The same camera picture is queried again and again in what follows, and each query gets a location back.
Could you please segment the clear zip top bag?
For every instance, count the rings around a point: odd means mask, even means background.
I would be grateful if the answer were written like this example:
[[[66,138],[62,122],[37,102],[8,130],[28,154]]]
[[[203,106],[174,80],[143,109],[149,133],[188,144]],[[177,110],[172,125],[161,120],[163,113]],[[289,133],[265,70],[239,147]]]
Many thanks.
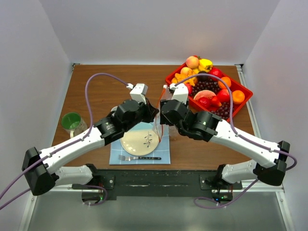
[[[158,99],[158,102],[157,102],[157,105],[156,105],[156,108],[158,110],[160,110],[160,106],[161,106],[161,101],[162,100],[171,100],[172,98],[172,94],[170,93],[169,91],[169,87],[167,84],[165,84],[163,86],[163,90],[161,92],[161,95]],[[169,137],[171,138],[171,140],[175,140],[177,138],[177,135],[178,135],[178,131],[176,129],[175,126],[169,126],[169,125],[160,125],[160,113],[158,113],[156,116],[155,116],[155,119],[154,119],[154,125],[153,125],[153,131],[158,135],[158,139],[159,139],[159,142],[162,141],[162,137],[164,135],[164,132],[167,132],[169,133]]]

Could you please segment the red apple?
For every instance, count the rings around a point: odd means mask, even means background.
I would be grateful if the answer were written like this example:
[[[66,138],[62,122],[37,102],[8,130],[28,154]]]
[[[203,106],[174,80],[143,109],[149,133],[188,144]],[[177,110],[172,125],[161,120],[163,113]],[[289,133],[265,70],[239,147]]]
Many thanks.
[[[185,86],[187,87],[187,89],[188,89],[188,94],[189,95],[191,95],[192,94],[192,90],[193,90],[193,88],[192,88],[192,86],[190,85],[190,84],[188,84],[188,83],[185,83]]]
[[[217,98],[221,103],[227,103],[231,101],[231,97],[227,89],[221,89],[217,93]]]
[[[208,73],[211,74],[211,75],[214,75],[214,76],[216,76],[216,77],[218,77],[218,78],[224,77],[222,71],[219,70],[219,69],[216,68],[216,67],[212,67],[212,69],[211,69]]]

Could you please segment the red apple back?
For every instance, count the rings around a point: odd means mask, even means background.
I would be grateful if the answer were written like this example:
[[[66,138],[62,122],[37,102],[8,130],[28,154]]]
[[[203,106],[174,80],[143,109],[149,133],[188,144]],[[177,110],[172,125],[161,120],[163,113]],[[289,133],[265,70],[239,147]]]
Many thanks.
[[[222,71],[219,70],[219,69],[216,68],[216,67],[212,67],[212,69],[211,69],[208,73],[211,74],[211,75],[214,75],[214,76],[216,76],[216,77],[218,77],[218,78],[224,77]]]

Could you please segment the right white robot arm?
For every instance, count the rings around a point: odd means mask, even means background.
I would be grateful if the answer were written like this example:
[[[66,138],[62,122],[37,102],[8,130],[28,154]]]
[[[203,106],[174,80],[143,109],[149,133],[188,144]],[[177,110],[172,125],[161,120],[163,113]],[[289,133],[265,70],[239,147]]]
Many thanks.
[[[160,102],[160,123],[175,126],[181,136],[213,142],[250,158],[239,164],[223,164],[208,180],[213,187],[226,189],[242,180],[257,179],[267,185],[280,186],[287,171],[287,150],[281,143],[262,140],[235,128],[220,116],[207,111],[193,113],[177,100]]]

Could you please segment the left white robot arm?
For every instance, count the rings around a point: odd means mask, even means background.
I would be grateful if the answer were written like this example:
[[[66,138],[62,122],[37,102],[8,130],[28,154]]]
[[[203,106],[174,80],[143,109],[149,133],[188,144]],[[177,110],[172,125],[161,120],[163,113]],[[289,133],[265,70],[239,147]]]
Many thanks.
[[[22,171],[34,196],[51,190],[60,180],[58,170],[77,157],[104,147],[124,136],[140,122],[152,123],[159,110],[149,100],[126,100],[81,134],[54,147],[28,149]]]

